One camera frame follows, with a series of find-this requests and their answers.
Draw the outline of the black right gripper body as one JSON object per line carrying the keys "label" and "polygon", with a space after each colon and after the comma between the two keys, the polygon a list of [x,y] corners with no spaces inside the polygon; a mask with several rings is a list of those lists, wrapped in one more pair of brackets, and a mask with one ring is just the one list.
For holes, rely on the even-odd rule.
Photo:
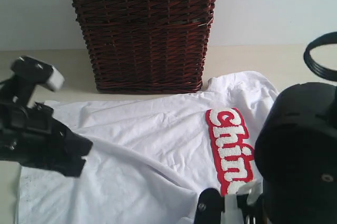
{"label": "black right gripper body", "polygon": [[194,223],[263,223],[260,195],[249,202],[252,190],[220,195],[214,188],[205,189],[199,196]]}

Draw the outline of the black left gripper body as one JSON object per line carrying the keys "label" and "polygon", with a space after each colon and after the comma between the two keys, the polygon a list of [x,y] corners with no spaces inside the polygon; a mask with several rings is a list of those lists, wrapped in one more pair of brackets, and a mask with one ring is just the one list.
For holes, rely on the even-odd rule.
{"label": "black left gripper body", "polygon": [[42,103],[31,108],[1,103],[1,160],[78,178],[91,140],[74,133]]}

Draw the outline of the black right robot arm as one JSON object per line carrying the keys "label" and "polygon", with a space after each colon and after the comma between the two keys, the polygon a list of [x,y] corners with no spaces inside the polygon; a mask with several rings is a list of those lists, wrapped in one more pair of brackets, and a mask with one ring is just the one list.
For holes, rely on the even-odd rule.
{"label": "black right robot arm", "polygon": [[251,192],[199,196],[195,223],[336,223],[336,86],[296,84],[276,98],[254,151]]}

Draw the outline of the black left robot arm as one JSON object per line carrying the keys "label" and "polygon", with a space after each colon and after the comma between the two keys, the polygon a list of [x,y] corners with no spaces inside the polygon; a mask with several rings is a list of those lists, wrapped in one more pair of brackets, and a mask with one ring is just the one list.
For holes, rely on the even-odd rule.
{"label": "black left robot arm", "polygon": [[1,160],[80,177],[92,141],[55,119],[51,107],[29,107],[34,83],[13,75],[1,84]]}

